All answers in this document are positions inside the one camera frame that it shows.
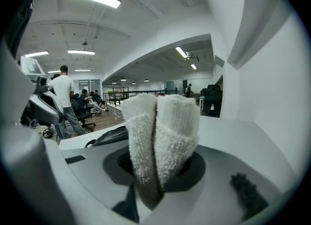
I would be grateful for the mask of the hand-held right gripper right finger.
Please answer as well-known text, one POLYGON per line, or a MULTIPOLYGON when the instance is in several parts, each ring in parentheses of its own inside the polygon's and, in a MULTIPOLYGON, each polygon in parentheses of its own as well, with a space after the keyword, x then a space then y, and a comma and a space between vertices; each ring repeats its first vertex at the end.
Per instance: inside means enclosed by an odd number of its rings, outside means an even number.
POLYGON ((279 152, 250 159, 197 146, 181 175, 165 187, 151 223, 268 223, 290 187, 279 152))

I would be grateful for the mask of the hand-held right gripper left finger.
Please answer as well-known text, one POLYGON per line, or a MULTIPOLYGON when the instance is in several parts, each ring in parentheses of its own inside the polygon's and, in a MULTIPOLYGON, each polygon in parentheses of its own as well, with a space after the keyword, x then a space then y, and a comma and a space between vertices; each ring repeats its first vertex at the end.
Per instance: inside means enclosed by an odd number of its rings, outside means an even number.
POLYGON ((69 167, 80 183, 101 203, 113 208, 125 200, 133 184, 128 141, 62 151, 64 158, 83 156, 69 167))

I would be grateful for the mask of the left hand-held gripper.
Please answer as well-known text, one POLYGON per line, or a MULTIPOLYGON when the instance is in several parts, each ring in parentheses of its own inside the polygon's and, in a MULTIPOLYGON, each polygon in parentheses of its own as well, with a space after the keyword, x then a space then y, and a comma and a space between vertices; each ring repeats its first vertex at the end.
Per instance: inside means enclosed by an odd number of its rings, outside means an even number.
POLYGON ((39 121, 59 124, 64 120, 64 111, 57 96, 48 91, 47 76, 33 58, 21 56, 20 66, 23 73, 35 85, 35 94, 30 97, 31 114, 39 121))

